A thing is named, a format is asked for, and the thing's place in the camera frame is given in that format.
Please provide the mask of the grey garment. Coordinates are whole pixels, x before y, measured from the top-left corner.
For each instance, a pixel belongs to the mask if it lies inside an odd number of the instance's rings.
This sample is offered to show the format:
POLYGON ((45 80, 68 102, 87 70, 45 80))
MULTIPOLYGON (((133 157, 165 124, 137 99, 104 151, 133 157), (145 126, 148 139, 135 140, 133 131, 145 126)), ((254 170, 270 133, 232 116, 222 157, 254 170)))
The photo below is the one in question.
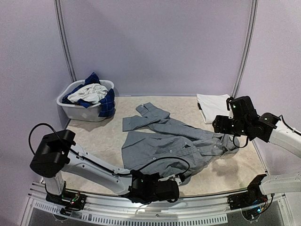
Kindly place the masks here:
POLYGON ((239 150, 237 138, 187 125, 152 103, 139 105, 136 110, 138 116, 122 121, 127 132, 121 148, 125 169, 162 177, 183 172, 183 184, 187 184, 214 158, 239 150))

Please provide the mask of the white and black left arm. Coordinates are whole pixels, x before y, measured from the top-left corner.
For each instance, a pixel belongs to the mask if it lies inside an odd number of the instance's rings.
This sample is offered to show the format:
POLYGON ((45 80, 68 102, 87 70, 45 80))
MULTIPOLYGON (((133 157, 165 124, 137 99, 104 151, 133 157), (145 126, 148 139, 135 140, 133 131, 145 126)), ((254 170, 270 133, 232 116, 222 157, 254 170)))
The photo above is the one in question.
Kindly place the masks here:
POLYGON ((84 151, 74 137, 67 129, 45 135, 30 163, 31 170, 43 177, 50 202, 75 204, 77 195, 66 191, 62 172, 102 185, 133 203, 178 200, 180 180, 175 175, 162 178, 159 173, 118 168, 84 151))

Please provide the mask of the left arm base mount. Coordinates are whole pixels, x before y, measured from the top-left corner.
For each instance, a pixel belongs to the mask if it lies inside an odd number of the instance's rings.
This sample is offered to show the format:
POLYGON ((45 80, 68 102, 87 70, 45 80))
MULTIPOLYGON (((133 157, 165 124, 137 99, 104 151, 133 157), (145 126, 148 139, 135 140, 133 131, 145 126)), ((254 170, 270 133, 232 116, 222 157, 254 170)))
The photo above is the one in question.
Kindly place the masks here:
POLYGON ((65 216, 70 216, 74 211, 83 210, 86 200, 87 196, 80 192, 63 191, 61 195, 50 193, 46 195, 46 201, 63 206, 59 213, 65 216))

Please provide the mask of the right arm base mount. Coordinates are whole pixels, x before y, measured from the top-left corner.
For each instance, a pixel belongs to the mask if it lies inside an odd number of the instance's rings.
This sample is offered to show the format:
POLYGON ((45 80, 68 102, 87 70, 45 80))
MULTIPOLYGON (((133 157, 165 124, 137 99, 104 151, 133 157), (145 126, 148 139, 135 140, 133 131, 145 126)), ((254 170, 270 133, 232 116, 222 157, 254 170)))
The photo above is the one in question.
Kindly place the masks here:
POLYGON ((271 204, 267 195, 263 195, 259 189, 248 189, 242 193, 229 195, 227 203, 231 210, 241 209, 243 218, 250 222, 258 220, 271 204))

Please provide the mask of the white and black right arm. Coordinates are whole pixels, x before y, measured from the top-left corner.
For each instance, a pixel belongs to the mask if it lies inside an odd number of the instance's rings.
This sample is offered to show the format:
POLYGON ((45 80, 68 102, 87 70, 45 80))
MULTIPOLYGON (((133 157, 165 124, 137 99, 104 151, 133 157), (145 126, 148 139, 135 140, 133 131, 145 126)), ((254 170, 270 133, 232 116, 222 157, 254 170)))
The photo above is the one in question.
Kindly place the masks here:
MULTIPOLYGON (((221 116, 212 123, 216 133, 230 134, 234 137, 246 136, 249 141, 260 140, 279 146, 297 157, 301 156, 301 133, 284 122, 283 117, 271 113, 262 116, 221 116)), ((274 193, 293 193, 301 191, 301 173, 282 175, 258 175, 248 185, 243 201, 254 205, 261 197, 274 193)))

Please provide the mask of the white and green raglan shirt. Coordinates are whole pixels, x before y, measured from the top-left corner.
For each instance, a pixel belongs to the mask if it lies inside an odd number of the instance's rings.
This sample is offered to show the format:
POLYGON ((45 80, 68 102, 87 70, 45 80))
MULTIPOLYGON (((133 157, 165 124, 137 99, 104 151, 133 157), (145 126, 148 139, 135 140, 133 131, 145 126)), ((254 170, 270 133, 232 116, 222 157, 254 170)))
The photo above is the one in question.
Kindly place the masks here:
POLYGON ((200 114, 205 124, 211 124, 217 115, 229 116, 227 109, 228 94, 225 95, 202 95, 197 94, 197 101, 200 106, 200 114))

